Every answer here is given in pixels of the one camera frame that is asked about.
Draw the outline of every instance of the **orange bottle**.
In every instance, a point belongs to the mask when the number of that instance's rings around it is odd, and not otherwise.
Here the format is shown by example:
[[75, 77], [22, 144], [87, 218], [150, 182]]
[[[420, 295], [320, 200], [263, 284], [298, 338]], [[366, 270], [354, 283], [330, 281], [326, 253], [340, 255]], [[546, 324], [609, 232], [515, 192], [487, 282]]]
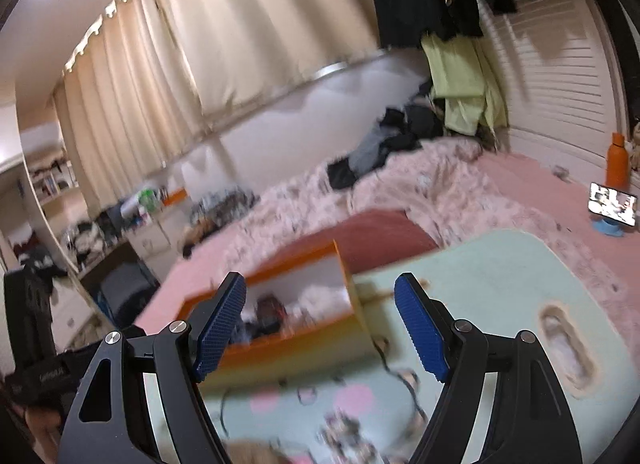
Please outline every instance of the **orange bottle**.
[[625, 149], [625, 136], [613, 133], [607, 151], [607, 180], [605, 186], [621, 191], [629, 189], [629, 154]]

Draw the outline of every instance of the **red pillow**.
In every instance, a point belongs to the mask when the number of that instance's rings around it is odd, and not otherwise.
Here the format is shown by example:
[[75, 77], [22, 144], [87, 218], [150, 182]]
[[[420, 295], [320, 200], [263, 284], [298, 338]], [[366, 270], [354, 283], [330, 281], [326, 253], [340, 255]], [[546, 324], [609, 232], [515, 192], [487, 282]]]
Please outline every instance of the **red pillow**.
[[263, 263], [260, 269], [324, 247], [332, 240], [337, 242], [340, 256], [352, 274], [386, 266], [438, 247], [403, 211], [371, 210], [296, 240]]

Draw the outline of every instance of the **green cloth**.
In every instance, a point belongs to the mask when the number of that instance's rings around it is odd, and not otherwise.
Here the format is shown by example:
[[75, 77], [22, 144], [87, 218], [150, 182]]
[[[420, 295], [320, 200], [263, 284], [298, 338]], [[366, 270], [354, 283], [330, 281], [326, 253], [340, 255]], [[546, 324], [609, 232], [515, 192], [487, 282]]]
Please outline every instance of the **green cloth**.
[[446, 101], [445, 126], [468, 136], [476, 134], [478, 123], [494, 134], [496, 127], [507, 126], [504, 100], [479, 40], [422, 37], [433, 79], [431, 95]]

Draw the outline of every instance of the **beige curtain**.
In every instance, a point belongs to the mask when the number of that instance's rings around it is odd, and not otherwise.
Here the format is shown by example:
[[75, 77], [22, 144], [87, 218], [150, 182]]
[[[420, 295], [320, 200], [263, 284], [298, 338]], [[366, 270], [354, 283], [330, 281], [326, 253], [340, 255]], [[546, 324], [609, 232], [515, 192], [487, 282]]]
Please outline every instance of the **beige curtain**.
[[130, 195], [204, 129], [154, 0], [118, 1], [54, 102], [92, 215]]
[[158, 0], [210, 121], [378, 48], [372, 0]]

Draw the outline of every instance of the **smartphone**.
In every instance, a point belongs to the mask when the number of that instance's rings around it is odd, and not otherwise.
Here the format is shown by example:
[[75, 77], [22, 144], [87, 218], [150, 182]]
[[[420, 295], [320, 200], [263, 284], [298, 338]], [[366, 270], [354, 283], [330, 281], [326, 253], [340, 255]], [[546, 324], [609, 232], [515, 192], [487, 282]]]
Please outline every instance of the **smartphone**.
[[623, 191], [591, 183], [589, 211], [627, 226], [636, 225], [638, 197]]

